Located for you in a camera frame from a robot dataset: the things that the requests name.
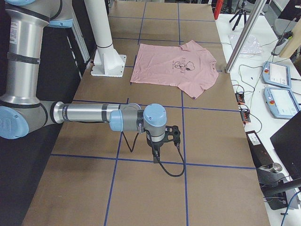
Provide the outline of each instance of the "blue tape line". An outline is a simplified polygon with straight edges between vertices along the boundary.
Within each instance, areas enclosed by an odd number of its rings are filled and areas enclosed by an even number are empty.
[[[131,19],[148,19],[148,20],[180,20],[180,21],[200,21],[200,22],[215,22],[214,20],[189,20],[189,19],[168,19],[168,18],[149,18],[149,17],[134,17],[134,16],[108,16],[108,18],[131,18]]]
[[[116,174],[116,168],[117,168],[117,162],[118,162],[118,156],[119,156],[119,151],[120,151],[120,146],[121,146],[121,138],[122,138],[122,134],[120,133],[118,150],[117,150],[116,160],[115,160],[115,166],[114,166],[114,172],[113,172],[113,176],[112,176],[112,182],[111,182],[111,187],[110,187],[109,199],[108,199],[107,210],[106,210],[106,213],[105,213],[105,218],[104,218],[103,226],[107,225],[107,220],[108,220],[108,215],[109,215],[109,209],[110,209],[110,203],[111,203],[111,197],[112,197],[112,191],[113,191],[115,174]]]
[[[188,20],[188,19],[181,19],[181,21],[215,22],[214,20]]]
[[[104,159],[104,160],[117,160],[117,158],[112,157],[101,157],[101,156],[87,156],[87,155],[76,155],[76,154],[50,154],[51,156],[58,157],[72,157],[72,158],[85,158],[85,159]],[[143,159],[126,159],[126,158],[118,158],[119,161],[136,161],[136,162],[149,162],[153,163],[151,160],[143,160]],[[163,161],[165,164],[175,164],[175,165],[183,165],[181,162],[173,162],[173,161]],[[247,169],[247,170],[255,170],[253,167],[246,166],[224,166],[224,165],[213,165],[213,164],[200,164],[200,163],[186,163],[186,165],[190,166],[201,166],[201,167],[218,167],[218,168],[233,168],[233,169]]]
[[[183,91],[181,91],[181,102],[182,102],[183,154],[184,154],[184,160],[185,160],[185,163],[186,163],[185,117],[184,117],[184,97],[183,97]],[[184,172],[184,183],[185,183],[186,226],[189,226],[187,168],[186,168],[186,170]]]
[[[130,18],[130,19],[142,19],[142,17],[135,17],[135,16],[108,16],[108,18]]]
[[[136,162],[149,162],[149,163],[153,163],[153,161],[150,161],[150,160],[143,160],[143,159],[125,159],[125,158],[118,158],[118,160],[121,160],[121,161],[136,161]]]
[[[178,40],[163,40],[163,39],[140,39],[140,41],[176,41]]]
[[[180,29],[180,8],[178,3],[178,26],[179,26],[179,45],[181,45],[181,29]]]
[[[100,104],[116,104],[116,105],[126,105],[128,102],[125,103],[118,103],[118,102],[104,102],[104,101],[92,101],[92,100],[73,100],[78,102],[88,102],[88,103],[100,103]],[[181,107],[181,106],[170,106],[170,105],[164,105],[163,107],[167,108],[179,108],[179,109],[192,109],[192,110],[206,110],[206,111],[220,111],[220,112],[240,112],[239,110],[231,110],[231,109],[215,109],[215,108],[203,108],[203,107]]]
[[[113,38],[112,39],[125,39],[125,40],[138,40],[138,39],[134,39],[134,38]]]
[[[144,5],[143,16],[142,16],[142,21],[141,21],[141,27],[140,27],[139,37],[138,37],[138,44],[140,42],[140,37],[141,37],[141,31],[142,31],[142,26],[143,26],[143,19],[144,19],[146,4],[147,4],[147,2],[145,2],[145,5]]]

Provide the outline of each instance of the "white pole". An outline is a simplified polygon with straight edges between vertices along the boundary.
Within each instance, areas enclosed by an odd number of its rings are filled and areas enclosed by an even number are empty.
[[[113,47],[104,0],[85,0],[85,5],[97,45],[91,74],[122,77],[126,56],[119,55]]]

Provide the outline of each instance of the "black monitor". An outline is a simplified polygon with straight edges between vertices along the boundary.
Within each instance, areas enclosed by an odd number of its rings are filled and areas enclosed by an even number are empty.
[[[291,177],[301,178],[301,112],[291,118],[270,139]]]

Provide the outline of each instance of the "pink t-shirt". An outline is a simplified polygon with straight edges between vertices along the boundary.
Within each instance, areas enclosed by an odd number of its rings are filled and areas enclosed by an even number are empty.
[[[216,60],[195,41],[179,47],[140,44],[131,82],[177,86],[192,98],[212,87]]]

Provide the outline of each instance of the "white table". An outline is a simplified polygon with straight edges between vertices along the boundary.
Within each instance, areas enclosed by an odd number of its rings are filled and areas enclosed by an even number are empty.
[[[223,43],[223,51],[226,58],[226,61],[228,62],[231,54],[232,54],[232,46],[228,45],[226,43],[230,43],[229,40],[229,34],[240,34],[243,30],[243,18],[241,18],[239,25],[235,28],[234,31],[232,31],[232,27],[235,23],[235,20],[232,21],[232,23],[229,23],[229,20],[233,17],[233,15],[227,15],[227,14],[220,14],[218,20],[216,21],[217,29],[219,32],[219,36],[221,39],[221,42]],[[244,84],[241,81],[240,75],[238,73],[238,68],[240,65],[247,65],[251,67],[257,67],[257,66],[263,66],[264,62],[269,60],[272,61],[271,51],[273,50],[275,44],[276,44],[276,35],[272,31],[272,28],[270,27],[269,23],[265,19],[264,16],[259,16],[257,19],[257,22],[255,24],[255,27],[251,31],[251,35],[254,35],[260,45],[268,44],[275,40],[272,44],[263,46],[263,52],[258,55],[253,55],[252,57],[245,57],[243,55],[240,55],[237,62],[235,63],[231,74],[231,79],[238,81],[239,85],[243,86],[245,88],[245,91],[252,91],[253,88],[250,86]],[[284,60],[284,58],[279,58],[277,56],[274,57],[274,62]],[[284,61],[281,61],[281,64],[290,66],[291,71],[291,77],[300,79],[300,75],[298,74],[297,70],[295,69],[294,65],[292,64],[290,59],[286,59]],[[262,68],[249,68],[245,66],[240,67],[241,75],[243,78],[243,81],[247,82],[248,84],[251,84],[253,87],[256,85],[256,82],[261,74]],[[253,94],[252,99],[252,106],[251,105],[251,96],[252,94],[245,94],[245,101],[246,105],[248,107],[251,107],[251,113],[255,115],[257,118],[260,119],[262,122],[262,129],[258,133],[258,136],[260,140],[262,141],[263,145],[269,152],[271,158],[274,162],[278,162],[282,164],[280,159],[278,158],[273,145],[270,141],[270,137],[278,131],[279,128],[281,128],[288,120],[283,119],[275,119],[272,117],[267,104],[265,103],[264,97],[263,97],[263,89],[265,87],[270,87],[270,85],[263,84],[261,78],[258,81],[257,86],[255,87],[255,92]],[[301,82],[300,81],[292,81],[292,91],[301,93]],[[301,96],[295,95],[298,103],[301,103]],[[251,123],[246,124],[245,131],[251,131],[255,130],[258,131],[260,129],[260,123],[251,116]],[[288,172],[286,169],[282,170],[282,173],[285,176],[288,176]],[[271,210],[269,205],[266,203],[266,208],[270,220],[271,226],[279,226],[281,225],[282,215],[280,213],[284,213],[285,209],[281,210]],[[299,226],[301,225],[301,209],[298,210],[289,210],[289,215],[285,218],[285,226]]]

